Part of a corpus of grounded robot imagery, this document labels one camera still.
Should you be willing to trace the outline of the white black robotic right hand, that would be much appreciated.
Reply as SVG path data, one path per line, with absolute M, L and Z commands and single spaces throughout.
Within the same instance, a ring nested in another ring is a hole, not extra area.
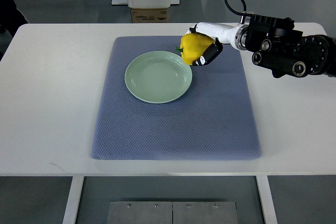
M 247 26 L 243 24 L 234 27 L 224 24 L 200 22 L 194 27 L 191 27 L 186 34 L 198 33 L 209 36 L 215 40 L 191 66 L 210 64 L 222 52 L 224 44 L 230 44 L 237 50 L 245 50 L 246 31 Z

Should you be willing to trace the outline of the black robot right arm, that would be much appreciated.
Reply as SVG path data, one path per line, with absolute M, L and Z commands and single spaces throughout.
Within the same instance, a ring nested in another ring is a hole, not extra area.
M 240 13 L 249 17 L 241 43 L 253 53 L 254 65 L 271 70 L 274 78 L 303 78 L 325 74 L 335 77 L 335 39 L 326 35 L 304 36 L 290 18 Z

